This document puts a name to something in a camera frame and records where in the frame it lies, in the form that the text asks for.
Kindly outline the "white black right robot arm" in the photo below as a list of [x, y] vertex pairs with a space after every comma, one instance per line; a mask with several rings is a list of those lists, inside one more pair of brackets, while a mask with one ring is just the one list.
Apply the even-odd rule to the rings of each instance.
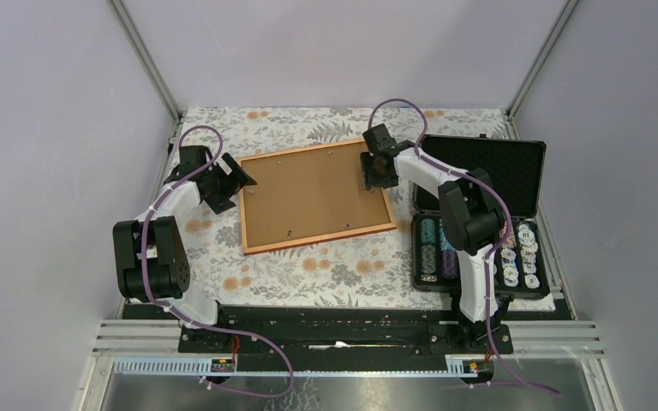
[[406, 180], [439, 201], [445, 237], [458, 255], [458, 344], [471, 353], [481, 351], [491, 341], [498, 311], [491, 264], [510, 216], [506, 205], [484, 170], [445, 164], [415, 143], [395, 140], [383, 124], [367, 129], [362, 138], [368, 148], [360, 154], [364, 189], [393, 188]]

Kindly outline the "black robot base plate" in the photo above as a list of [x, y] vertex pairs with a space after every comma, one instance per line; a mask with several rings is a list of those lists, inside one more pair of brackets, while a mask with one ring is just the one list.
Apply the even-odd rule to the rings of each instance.
[[241, 372], [434, 372], [450, 356], [476, 364], [513, 351], [505, 325], [454, 310], [223, 307], [213, 330], [181, 329], [181, 354], [226, 354]]

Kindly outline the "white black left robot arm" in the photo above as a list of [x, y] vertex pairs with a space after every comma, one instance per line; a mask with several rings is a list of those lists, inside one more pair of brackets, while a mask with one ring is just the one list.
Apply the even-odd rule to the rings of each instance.
[[126, 300], [152, 303], [200, 329], [199, 341], [219, 352], [229, 346], [232, 331], [218, 320], [218, 302], [192, 286], [183, 238], [194, 210], [228, 211], [236, 205], [233, 197], [255, 181], [229, 153], [216, 160], [205, 146], [182, 147], [179, 159], [158, 198], [112, 229], [117, 285]]

